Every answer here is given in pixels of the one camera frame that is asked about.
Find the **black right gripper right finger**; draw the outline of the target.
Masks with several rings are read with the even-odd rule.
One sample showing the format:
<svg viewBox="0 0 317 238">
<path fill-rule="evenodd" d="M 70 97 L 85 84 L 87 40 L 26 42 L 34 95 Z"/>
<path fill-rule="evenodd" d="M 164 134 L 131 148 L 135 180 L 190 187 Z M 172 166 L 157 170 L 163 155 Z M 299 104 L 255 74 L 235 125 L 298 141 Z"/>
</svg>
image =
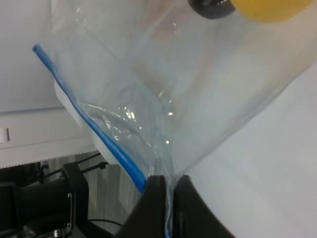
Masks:
<svg viewBox="0 0 317 238">
<path fill-rule="evenodd" d="M 173 193 L 172 236 L 234 238 L 199 196 L 189 176 L 180 178 Z"/>
</svg>

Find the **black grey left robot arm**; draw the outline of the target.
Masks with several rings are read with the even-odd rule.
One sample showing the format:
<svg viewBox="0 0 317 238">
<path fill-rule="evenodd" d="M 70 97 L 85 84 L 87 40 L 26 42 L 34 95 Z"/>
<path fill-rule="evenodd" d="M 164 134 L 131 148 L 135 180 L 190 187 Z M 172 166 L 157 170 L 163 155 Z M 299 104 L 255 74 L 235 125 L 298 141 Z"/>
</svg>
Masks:
<svg viewBox="0 0 317 238">
<path fill-rule="evenodd" d="M 62 177 L 47 183 L 17 187 L 0 184 L 0 236 L 11 238 L 28 227 L 39 238 L 70 229 L 73 238 L 112 238 L 88 219 L 89 185 L 75 162 L 62 167 Z"/>
</svg>

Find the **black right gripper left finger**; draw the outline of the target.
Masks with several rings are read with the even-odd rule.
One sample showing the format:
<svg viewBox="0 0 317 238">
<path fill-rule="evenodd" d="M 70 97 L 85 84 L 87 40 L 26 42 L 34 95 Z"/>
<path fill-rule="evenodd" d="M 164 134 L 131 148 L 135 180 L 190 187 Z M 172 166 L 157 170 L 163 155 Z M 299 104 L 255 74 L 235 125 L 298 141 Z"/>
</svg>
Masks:
<svg viewBox="0 0 317 238">
<path fill-rule="evenodd" d="M 116 238 L 163 238 L 166 183 L 164 176 L 148 177 L 143 194 Z"/>
</svg>

